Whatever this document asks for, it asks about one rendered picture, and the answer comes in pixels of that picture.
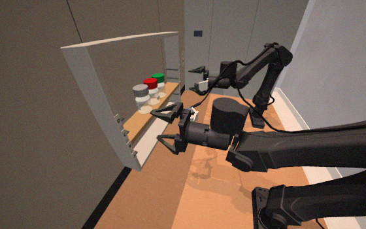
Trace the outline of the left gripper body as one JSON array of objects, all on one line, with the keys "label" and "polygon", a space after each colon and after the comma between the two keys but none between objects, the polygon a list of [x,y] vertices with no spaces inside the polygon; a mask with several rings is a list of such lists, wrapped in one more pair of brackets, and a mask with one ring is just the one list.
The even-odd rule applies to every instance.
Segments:
[{"label": "left gripper body", "polygon": [[[176,134],[175,136],[175,152],[176,155],[179,152],[185,152],[188,146],[188,143],[200,146],[206,146],[207,142],[207,133],[209,124],[198,123],[198,113],[193,107],[192,109],[195,111],[194,115],[191,115],[191,110],[184,109],[183,103],[180,102],[178,107],[175,110],[175,118],[180,116],[180,121],[178,123],[180,134]],[[188,143],[187,143],[188,142]]]}]

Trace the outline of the white bottle with green cap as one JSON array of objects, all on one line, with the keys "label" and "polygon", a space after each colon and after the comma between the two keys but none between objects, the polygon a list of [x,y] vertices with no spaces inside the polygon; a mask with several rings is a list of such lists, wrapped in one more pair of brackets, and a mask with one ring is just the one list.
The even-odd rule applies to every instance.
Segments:
[{"label": "white bottle with green cap", "polygon": [[159,90],[159,97],[164,98],[166,96],[165,91],[165,83],[164,83],[164,74],[162,73],[156,73],[152,75],[152,78],[155,78],[158,80],[158,90]]}]

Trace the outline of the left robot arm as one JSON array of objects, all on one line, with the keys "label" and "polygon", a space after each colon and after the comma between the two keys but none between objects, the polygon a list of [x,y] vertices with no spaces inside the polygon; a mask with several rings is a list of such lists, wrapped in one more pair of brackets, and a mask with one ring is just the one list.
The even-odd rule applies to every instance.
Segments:
[{"label": "left robot arm", "polygon": [[[366,120],[309,132],[246,132],[249,110],[228,97],[212,102],[204,142],[219,150],[231,145],[225,160],[233,167],[265,173],[282,167],[366,169]],[[254,193],[258,229],[288,229],[288,225],[327,217],[366,217],[366,170],[313,185],[257,186]]]}]

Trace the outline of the light brown wooden board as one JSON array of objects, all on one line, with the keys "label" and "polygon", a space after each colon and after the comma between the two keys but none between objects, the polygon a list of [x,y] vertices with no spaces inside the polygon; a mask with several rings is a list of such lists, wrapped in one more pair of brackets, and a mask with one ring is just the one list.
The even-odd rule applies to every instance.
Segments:
[{"label": "light brown wooden board", "polygon": [[[167,82],[165,84],[166,96],[160,99],[160,103],[157,105],[152,105],[153,109],[159,109],[164,106],[167,100],[173,95],[176,89],[179,87],[179,83]],[[137,140],[139,135],[144,131],[144,129],[149,125],[149,123],[154,118],[150,113],[148,114],[140,114],[137,111],[123,126],[126,130],[129,131],[128,137],[133,145],[133,143]]]}]

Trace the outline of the pale grey bottle with grey ribbed cap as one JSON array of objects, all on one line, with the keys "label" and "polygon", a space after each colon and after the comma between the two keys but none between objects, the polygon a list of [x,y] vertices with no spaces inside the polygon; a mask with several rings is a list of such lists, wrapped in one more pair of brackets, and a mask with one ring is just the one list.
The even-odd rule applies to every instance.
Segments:
[{"label": "pale grey bottle with grey ribbed cap", "polygon": [[148,114],[152,110],[152,104],[150,100],[148,85],[139,84],[133,87],[134,95],[136,96],[135,101],[140,114]]}]

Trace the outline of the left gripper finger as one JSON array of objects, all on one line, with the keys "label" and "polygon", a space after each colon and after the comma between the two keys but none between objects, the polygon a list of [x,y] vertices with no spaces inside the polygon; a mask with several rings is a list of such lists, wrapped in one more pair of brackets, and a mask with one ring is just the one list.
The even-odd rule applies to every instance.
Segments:
[{"label": "left gripper finger", "polygon": [[[172,105],[169,105],[169,106],[166,106],[163,108],[154,109],[150,112],[150,114],[172,124],[173,120],[175,119],[175,110],[179,104],[180,104],[180,102],[176,102],[176,103],[173,103]],[[159,112],[164,112],[164,111],[171,111],[171,112],[169,112],[167,114],[159,113]]]},{"label": "left gripper finger", "polygon": [[160,141],[162,144],[164,144],[173,154],[176,154],[175,152],[175,143],[173,145],[170,145],[168,142],[164,141],[163,138],[167,139],[175,139],[176,134],[167,134],[167,135],[158,135],[156,139]]}]

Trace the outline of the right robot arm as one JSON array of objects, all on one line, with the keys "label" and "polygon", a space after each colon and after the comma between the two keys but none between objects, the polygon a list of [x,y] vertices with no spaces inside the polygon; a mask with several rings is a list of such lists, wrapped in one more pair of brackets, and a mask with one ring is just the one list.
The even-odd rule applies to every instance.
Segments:
[{"label": "right robot arm", "polygon": [[[244,88],[251,80],[251,78],[260,71],[263,67],[265,67],[268,63],[267,73],[262,82],[262,85],[258,92],[254,95],[252,103],[255,104],[255,108],[263,114],[265,110],[267,110],[267,104],[269,102],[269,97],[271,90],[284,67],[290,64],[293,58],[293,54],[287,50],[284,46],[281,45],[273,45],[271,48],[269,46],[271,43],[266,43],[264,45],[264,50],[261,55],[256,58],[250,65],[246,65],[240,70],[237,71],[237,63],[234,63],[228,67],[222,74],[222,77],[231,77],[239,87],[239,89]],[[267,47],[269,47],[267,49]],[[218,88],[228,89],[232,86],[236,89],[235,83],[228,78],[223,78],[216,83]],[[265,123],[262,118],[258,115],[258,113],[253,108],[249,107],[250,115],[252,117],[253,125],[265,127]]]}]

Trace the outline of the grey rectangular rack frame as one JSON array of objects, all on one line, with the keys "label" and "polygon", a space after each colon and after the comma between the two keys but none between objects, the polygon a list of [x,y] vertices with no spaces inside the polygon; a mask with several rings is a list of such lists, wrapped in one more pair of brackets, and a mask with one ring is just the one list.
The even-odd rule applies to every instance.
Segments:
[{"label": "grey rectangular rack frame", "polygon": [[[79,88],[101,129],[112,145],[112,148],[115,150],[124,166],[139,172],[141,172],[158,143],[156,137],[158,135],[163,135],[169,123],[156,118],[135,148],[129,150],[127,146],[129,138],[126,140],[124,139],[121,133],[124,127],[123,125],[118,127],[115,120],[115,116],[118,112],[111,98],[95,53],[130,44],[164,38],[166,69],[178,69],[178,71],[167,70],[167,77],[178,78],[178,80],[167,79],[167,82],[179,83],[179,87],[174,92],[179,95],[173,94],[169,98],[169,103],[166,106],[172,105],[173,103],[181,102],[179,32],[160,33],[163,34],[150,33],[141,35],[140,37],[138,37],[139,35],[132,35],[129,36],[130,38],[118,37],[61,47],[61,51],[63,52]],[[138,151],[135,160],[132,156],[134,150]]]}]

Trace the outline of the white bottle with red cap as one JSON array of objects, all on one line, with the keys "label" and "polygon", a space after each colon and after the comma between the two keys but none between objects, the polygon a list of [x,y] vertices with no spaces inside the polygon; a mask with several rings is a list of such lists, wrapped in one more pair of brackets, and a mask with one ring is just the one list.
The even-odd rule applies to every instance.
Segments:
[{"label": "white bottle with red cap", "polygon": [[148,85],[149,95],[151,98],[151,104],[157,105],[160,103],[158,82],[155,78],[149,78],[144,80],[144,84]]}]

